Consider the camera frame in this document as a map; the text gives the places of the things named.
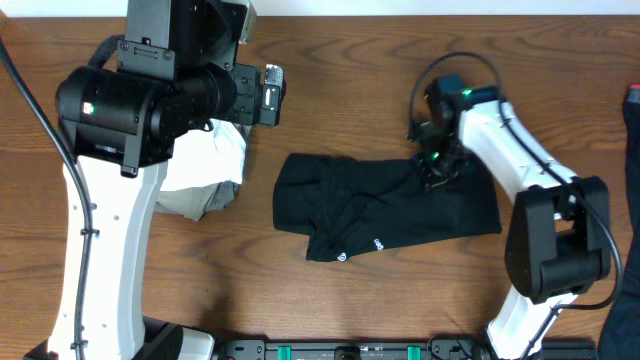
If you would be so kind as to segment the black t-shirt with logo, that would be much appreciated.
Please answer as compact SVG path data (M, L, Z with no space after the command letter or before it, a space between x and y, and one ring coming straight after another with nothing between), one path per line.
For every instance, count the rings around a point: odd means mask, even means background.
M275 229L308 236L306 258L316 262L502 230L494 181L476 158L427 190L412 160L292 154L272 208Z

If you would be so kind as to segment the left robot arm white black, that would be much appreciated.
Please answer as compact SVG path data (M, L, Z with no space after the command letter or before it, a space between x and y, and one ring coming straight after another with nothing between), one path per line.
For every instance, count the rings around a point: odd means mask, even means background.
M60 85L71 165L61 303L34 359L209 359L214 337L147 318L142 285L155 203L174 141L210 119L278 123L282 68L215 65L164 80L91 66Z

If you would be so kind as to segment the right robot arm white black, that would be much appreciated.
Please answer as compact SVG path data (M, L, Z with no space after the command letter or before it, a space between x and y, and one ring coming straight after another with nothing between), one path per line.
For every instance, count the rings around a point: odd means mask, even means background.
M504 252L511 288L473 356L541 358L543 337L560 313L620 268L608 188L549 154L496 85L469 88L456 75L443 76L429 84L425 99L431 119L413 121L411 138L423 147L426 188L464 179L478 160L513 204Z

